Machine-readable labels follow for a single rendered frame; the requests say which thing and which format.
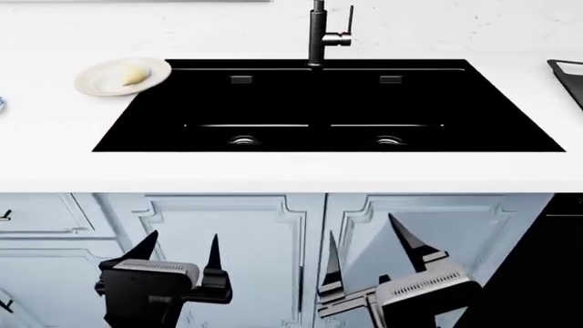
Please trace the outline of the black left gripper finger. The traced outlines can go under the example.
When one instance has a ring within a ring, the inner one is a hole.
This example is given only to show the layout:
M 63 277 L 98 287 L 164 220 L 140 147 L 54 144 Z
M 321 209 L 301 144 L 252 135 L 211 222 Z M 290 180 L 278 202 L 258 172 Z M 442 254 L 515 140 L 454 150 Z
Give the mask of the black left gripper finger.
M 222 270 L 220 259 L 220 246 L 218 234 L 215 234 L 210 247 L 209 260 L 203 270 L 201 286 L 219 291 L 230 290 L 230 278 L 225 270 Z
M 152 231 L 144 240 L 142 240 L 138 245 L 132 248 L 130 251 L 125 253 L 116 259 L 110 259 L 102 261 L 99 264 L 100 268 L 113 268 L 117 264 L 125 260 L 149 260 L 158 240 L 159 233 L 157 231 Z

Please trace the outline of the white round plate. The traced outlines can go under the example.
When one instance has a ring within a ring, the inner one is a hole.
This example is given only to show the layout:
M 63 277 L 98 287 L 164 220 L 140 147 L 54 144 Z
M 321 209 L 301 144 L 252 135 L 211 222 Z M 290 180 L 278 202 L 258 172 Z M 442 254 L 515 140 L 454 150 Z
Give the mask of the white round plate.
M 123 87 L 121 83 L 124 65 L 140 65 L 150 70 L 149 78 L 139 84 Z M 133 95 L 151 89 L 165 81 L 172 72 L 164 59 L 134 56 L 102 62 L 83 70 L 74 80 L 77 92 L 93 97 Z

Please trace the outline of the cream coloured pastry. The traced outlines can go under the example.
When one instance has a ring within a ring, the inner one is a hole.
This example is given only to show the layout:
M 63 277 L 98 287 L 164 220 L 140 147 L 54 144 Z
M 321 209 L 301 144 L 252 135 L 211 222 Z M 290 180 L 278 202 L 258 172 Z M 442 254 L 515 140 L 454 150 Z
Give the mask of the cream coloured pastry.
M 150 70 L 140 65 L 127 64 L 123 67 L 121 83 L 123 87 L 139 84 L 149 78 Z

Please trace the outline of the black double basin sink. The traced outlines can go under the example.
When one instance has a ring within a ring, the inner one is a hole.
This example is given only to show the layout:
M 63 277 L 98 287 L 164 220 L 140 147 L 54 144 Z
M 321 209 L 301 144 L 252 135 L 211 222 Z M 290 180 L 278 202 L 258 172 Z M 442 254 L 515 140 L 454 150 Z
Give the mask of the black double basin sink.
M 560 152 L 464 59 L 170 59 L 97 152 Z M 253 136 L 259 145 L 230 145 Z M 378 145 L 395 136 L 403 145 Z

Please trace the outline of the dark metal kitchen faucet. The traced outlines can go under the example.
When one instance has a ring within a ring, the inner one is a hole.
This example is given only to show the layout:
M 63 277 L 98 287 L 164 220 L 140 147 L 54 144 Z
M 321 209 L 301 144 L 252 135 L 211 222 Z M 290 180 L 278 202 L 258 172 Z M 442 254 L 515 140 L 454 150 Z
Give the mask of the dark metal kitchen faucet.
M 352 44 L 353 13 L 354 6 L 350 5 L 346 32 L 327 32 L 328 12 L 325 10 L 325 1 L 313 0 L 313 7 L 310 11 L 308 67 L 323 66 L 327 46 L 350 46 Z

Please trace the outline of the black tray edge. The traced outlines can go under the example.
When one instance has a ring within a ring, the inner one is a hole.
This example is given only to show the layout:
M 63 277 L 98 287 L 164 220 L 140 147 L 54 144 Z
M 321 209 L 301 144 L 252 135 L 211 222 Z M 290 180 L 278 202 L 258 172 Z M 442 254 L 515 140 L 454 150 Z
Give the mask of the black tray edge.
M 566 73 L 561 67 L 559 67 L 559 64 L 583 66 L 583 62 L 548 59 L 547 64 L 562 87 L 564 87 L 568 94 L 577 103 L 581 111 L 583 111 L 583 76 Z

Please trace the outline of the pale blue cabinet drawer front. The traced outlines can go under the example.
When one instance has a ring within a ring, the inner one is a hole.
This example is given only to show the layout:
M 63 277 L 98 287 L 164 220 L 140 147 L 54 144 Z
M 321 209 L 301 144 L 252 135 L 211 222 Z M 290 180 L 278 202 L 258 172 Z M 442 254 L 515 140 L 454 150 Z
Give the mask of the pale blue cabinet drawer front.
M 95 227 L 71 193 L 0 193 L 0 237 L 29 234 L 78 234 Z

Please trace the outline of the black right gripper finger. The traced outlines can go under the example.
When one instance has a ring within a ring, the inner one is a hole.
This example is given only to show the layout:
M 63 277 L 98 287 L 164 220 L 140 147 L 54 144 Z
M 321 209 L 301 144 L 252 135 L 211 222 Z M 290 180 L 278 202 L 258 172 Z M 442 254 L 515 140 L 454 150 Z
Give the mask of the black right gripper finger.
M 449 256 L 446 251 L 439 251 L 415 237 L 392 213 L 388 214 L 388 218 L 415 272 L 425 272 L 426 264 Z
M 338 256 L 338 248 L 332 231 L 329 231 L 329 257 L 322 286 L 318 289 L 319 297 L 332 297 L 343 294 L 343 278 Z

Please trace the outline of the black dishwasher front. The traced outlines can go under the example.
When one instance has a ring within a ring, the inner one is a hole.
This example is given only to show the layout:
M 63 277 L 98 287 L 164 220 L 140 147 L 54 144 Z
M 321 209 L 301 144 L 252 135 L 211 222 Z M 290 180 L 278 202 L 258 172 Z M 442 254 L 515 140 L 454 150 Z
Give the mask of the black dishwasher front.
M 583 193 L 558 193 L 455 328 L 583 328 Z

